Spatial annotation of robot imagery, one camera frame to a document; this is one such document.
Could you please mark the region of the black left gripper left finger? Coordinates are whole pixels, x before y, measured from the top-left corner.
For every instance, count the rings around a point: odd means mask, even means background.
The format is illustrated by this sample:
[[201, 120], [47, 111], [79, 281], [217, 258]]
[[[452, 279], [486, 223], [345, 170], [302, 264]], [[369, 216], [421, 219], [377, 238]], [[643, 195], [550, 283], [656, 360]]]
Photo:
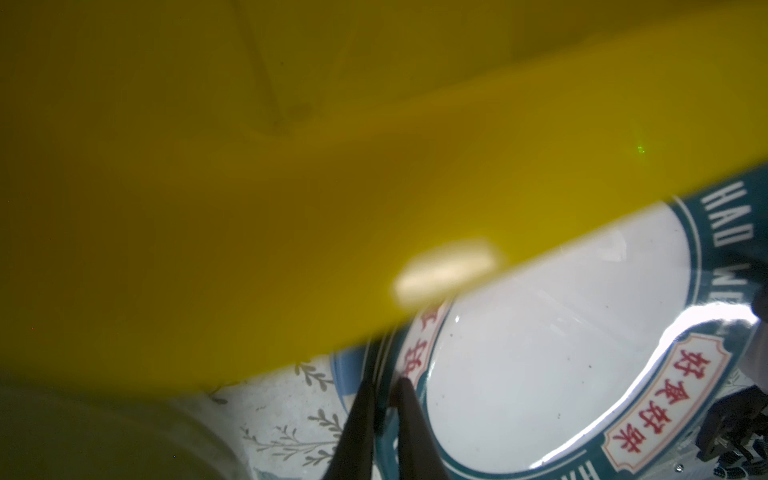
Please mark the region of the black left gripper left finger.
[[363, 380], [323, 480], [370, 480], [374, 450], [375, 392]]

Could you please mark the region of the yellow plastic bin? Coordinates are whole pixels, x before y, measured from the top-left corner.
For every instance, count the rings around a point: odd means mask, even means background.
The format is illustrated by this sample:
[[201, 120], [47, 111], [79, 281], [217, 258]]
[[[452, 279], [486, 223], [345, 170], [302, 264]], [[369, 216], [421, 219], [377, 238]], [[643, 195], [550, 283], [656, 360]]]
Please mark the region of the yellow plastic bin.
[[5, 1], [1, 371], [240, 380], [766, 154], [763, 1]]

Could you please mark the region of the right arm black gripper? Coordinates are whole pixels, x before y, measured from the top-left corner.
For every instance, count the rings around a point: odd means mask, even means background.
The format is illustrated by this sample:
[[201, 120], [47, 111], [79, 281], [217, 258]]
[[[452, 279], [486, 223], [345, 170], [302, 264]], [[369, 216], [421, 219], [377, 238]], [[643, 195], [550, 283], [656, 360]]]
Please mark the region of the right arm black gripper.
[[714, 460], [716, 479], [767, 477], [767, 289], [751, 305], [757, 331], [739, 370], [754, 384], [727, 395], [709, 409], [697, 436], [697, 458]]

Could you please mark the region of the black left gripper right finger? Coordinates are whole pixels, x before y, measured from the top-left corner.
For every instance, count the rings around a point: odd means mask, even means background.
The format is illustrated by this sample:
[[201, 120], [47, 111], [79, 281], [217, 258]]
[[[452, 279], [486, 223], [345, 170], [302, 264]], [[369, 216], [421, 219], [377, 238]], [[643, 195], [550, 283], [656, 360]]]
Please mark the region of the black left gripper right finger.
[[431, 430], [420, 407], [413, 383], [400, 378], [393, 390], [393, 405], [399, 417], [399, 478], [404, 480], [448, 480]]

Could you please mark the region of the teal rimmed white plate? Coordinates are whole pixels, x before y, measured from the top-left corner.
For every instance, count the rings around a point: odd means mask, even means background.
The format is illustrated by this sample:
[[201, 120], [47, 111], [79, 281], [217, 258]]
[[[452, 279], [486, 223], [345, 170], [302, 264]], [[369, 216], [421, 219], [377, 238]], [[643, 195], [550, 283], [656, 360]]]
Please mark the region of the teal rimmed white plate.
[[694, 439], [767, 281], [767, 169], [659, 203], [420, 313], [379, 361], [455, 479], [708, 474]]

